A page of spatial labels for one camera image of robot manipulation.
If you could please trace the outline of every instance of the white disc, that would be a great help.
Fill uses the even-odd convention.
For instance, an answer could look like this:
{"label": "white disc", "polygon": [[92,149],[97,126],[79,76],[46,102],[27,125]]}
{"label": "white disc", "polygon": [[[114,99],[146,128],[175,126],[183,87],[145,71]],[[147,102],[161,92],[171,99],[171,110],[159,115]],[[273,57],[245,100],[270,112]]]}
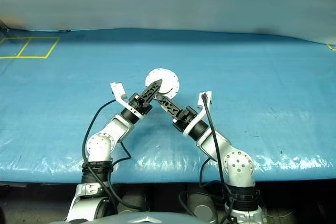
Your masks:
{"label": "white disc", "polygon": [[152,82],[160,79],[162,79],[162,84],[159,93],[168,98],[173,98],[176,96],[180,88],[180,82],[178,81],[177,75],[168,69],[156,68],[150,71],[146,77],[146,87],[148,87]]}

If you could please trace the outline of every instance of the white mounting bracket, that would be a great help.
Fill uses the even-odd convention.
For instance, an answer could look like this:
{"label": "white mounting bracket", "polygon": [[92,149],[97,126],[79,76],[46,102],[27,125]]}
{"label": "white mounting bracket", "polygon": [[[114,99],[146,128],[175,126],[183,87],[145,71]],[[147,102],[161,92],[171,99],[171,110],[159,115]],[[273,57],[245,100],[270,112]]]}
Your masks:
{"label": "white mounting bracket", "polygon": [[124,99],[127,98],[126,92],[124,87],[122,86],[121,82],[113,82],[110,84],[112,92],[114,94],[115,100],[120,103],[123,107],[131,111],[135,116],[137,116],[139,119],[143,119],[144,116],[140,114],[135,108],[130,106],[128,103],[124,101]]}
{"label": "white mounting bracket", "polygon": [[204,108],[204,103],[203,103],[203,99],[202,99],[202,94],[206,94],[207,96],[207,100],[206,100],[206,105],[208,106],[209,110],[210,110],[210,105],[211,105],[211,100],[212,100],[212,92],[211,91],[206,91],[206,92],[200,92],[198,95],[198,103],[197,103],[197,107],[202,109],[201,112],[194,118],[194,120],[192,120],[190,122],[190,124],[187,126],[187,128],[185,128],[183,135],[185,137],[187,137],[190,133],[190,131],[193,129],[193,127],[195,127],[195,125],[203,119],[203,117],[206,115],[206,111]]}

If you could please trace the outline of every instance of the gray wall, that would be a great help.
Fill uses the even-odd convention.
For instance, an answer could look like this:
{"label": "gray wall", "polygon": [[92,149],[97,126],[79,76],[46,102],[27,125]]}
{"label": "gray wall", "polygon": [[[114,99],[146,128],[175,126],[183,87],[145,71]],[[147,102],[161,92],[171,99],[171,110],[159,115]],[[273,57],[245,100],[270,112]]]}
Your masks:
{"label": "gray wall", "polygon": [[0,19],[33,30],[196,29],[336,44],[336,0],[0,0]]}

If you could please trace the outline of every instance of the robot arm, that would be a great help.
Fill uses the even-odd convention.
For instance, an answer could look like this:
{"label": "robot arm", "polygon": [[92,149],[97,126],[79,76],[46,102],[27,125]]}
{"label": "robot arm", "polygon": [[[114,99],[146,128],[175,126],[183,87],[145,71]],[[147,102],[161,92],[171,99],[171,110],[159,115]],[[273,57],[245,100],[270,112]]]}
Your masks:
{"label": "robot arm", "polygon": [[91,136],[86,142],[88,163],[83,164],[81,184],[76,187],[75,196],[71,202],[67,221],[81,223],[92,221],[113,214],[112,202],[106,192],[89,171],[95,172],[105,186],[108,185],[108,176],[112,170],[111,153],[117,143],[120,143],[134,128],[139,119],[144,118],[151,109],[150,102],[159,92],[162,80],[150,84],[140,95],[135,93],[129,102],[121,83],[112,83],[115,100],[125,108],[115,115],[98,133]]}
{"label": "robot arm", "polygon": [[[201,112],[198,114],[190,106],[180,109],[171,99],[158,94],[156,96],[160,106],[173,117],[173,125],[184,136],[190,136],[196,141],[208,157],[218,162],[215,142],[211,128],[202,120],[205,116],[205,108],[202,94],[207,95],[207,106],[210,107],[212,93],[201,92],[198,98],[198,107]],[[215,131],[222,167],[227,174],[226,184],[231,190],[231,197],[234,198],[233,210],[229,217],[229,223],[258,223],[262,224],[262,210],[257,203],[255,181],[252,178],[254,164],[252,158],[244,151],[238,150],[231,145],[231,142],[220,132]]]}

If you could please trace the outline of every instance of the blue table surface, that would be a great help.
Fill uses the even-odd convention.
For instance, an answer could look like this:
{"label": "blue table surface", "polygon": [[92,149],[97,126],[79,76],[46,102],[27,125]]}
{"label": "blue table surface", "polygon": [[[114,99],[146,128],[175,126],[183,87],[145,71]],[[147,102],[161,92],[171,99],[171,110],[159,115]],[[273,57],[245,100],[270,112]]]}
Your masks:
{"label": "blue table surface", "polygon": [[[326,45],[147,29],[9,35],[60,40],[47,59],[0,59],[1,181],[80,182],[82,139],[97,108],[114,98],[109,84],[122,82],[129,96],[139,93],[154,68],[178,75],[180,106],[197,108],[198,93],[213,92],[215,127],[253,157],[257,181],[336,178],[336,53]],[[22,43],[3,42],[0,57]],[[25,55],[45,54],[50,43],[33,40]],[[207,157],[153,107],[124,140],[132,159],[115,168],[112,180],[198,181]],[[104,109],[92,133],[121,110],[116,103]],[[113,159],[124,156],[118,145]],[[210,162],[204,180],[217,178]]]}

